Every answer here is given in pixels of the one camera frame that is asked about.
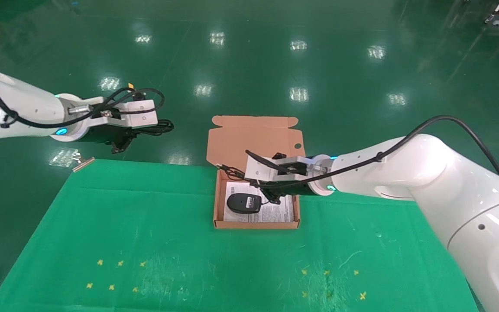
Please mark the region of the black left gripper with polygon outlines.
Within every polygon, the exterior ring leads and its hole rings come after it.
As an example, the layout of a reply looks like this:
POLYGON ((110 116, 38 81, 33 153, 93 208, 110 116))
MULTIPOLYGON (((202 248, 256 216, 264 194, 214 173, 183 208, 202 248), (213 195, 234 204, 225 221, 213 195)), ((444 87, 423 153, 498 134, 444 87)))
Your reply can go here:
POLYGON ((117 126, 95 126, 90 127, 78 142, 103 143, 111 146, 111 154, 119 154, 129 148, 139 133, 148 136, 160 136, 160 127, 144 127, 137 131, 117 126))

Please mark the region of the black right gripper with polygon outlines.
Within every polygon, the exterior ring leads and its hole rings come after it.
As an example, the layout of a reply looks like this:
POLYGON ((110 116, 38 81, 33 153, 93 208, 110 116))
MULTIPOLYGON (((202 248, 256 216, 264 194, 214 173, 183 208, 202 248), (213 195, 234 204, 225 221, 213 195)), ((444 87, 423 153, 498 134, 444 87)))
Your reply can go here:
MULTIPOLYGON (((272 156, 273 160, 285 159, 286 154, 276 153, 272 156)), ((289 180, 281 182, 265 182, 263 180, 256 181, 256 188, 266 196, 271 204, 280 204, 281 197, 286 195, 309 195, 316 196, 317 194, 310 188, 308 183, 301 181, 289 180)))

